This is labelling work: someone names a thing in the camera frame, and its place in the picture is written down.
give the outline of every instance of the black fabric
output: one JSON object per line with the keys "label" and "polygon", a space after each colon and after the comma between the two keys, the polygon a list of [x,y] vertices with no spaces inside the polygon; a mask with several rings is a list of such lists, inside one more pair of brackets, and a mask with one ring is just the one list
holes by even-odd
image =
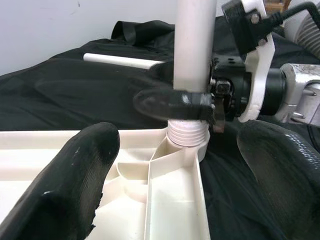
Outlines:
{"label": "black fabric", "polygon": [[[91,41],[37,66],[1,76],[0,130],[79,130],[98,122],[110,122],[119,129],[165,127],[166,122],[135,111],[133,97],[143,89],[170,86],[171,81],[166,79],[170,69],[150,73],[82,59],[84,53],[94,53],[172,62],[173,26],[160,21],[118,22],[112,37]],[[273,39],[273,68],[285,63],[320,64],[311,53],[276,33]],[[213,51],[238,54],[223,17],[216,19]],[[305,126],[282,126],[299,132],[312,143]],[[235,120],[226,123],[224,134],[211,133],[200,164],[211,238],[286,239],[238,150],[236,136],[241,127]]]}
{"label": "black fabric", "polygon": [[2,221],[0,240],[84,240],[119,149],[119,132],[107,122],[69,139]]}

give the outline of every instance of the horizontal pipe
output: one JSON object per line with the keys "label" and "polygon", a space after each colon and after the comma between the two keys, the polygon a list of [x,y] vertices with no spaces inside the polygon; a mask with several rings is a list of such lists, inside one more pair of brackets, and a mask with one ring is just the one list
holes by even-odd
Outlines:
{"label": "horizontal pipe", "polygon": [[138,69],[150,69],[155,64],[162,64],[163,61],[146,60],[131,57],[110,56],[94,53],[86,53],[83,56],[84,61],[97,62],[105,64],[114,64]]}

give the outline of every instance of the white wall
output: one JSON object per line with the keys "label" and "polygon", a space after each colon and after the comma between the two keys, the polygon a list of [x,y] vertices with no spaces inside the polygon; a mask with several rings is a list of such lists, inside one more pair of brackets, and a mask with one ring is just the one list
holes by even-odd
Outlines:
{"label": "white wall", "polygon": [[[218,0],[218,5],[227,0]],[[0,75],[91,40],[118,20],[175,23],[177,0],[0,0]]]}

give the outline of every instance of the white bracket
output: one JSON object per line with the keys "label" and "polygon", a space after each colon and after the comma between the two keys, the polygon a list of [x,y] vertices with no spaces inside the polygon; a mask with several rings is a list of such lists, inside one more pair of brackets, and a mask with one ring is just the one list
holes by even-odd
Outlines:
{"label": "white bracket", "polygon": [[[266,17],[263,0],[242,0],[244,11],[257,9],[262,17]],[[245,69],[252,74],[251,91],[248,104],[242,115],[238,118],[244,123],[257,119],[265,98],[267,75],[275,53],[275,45],[272,35],[267,36],[267,43],[258,46],[255,51],[248,53],[245,59]]]}

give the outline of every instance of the vertical pipe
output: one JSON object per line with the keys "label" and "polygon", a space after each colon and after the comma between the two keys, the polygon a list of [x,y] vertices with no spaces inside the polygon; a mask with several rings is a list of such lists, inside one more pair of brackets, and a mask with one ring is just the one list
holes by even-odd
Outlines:
{"label": "vertical pipe", "polygon": [[[173,88],[207,91],[217,0],[178,0],[174,36]],[[201,121],[168,121],[168,137],[192,147],[205,140],[208,125]]]}
{"label": "vertical pipe", "polygon": [[217,0],[178,0],[173,88],[206,92]]}

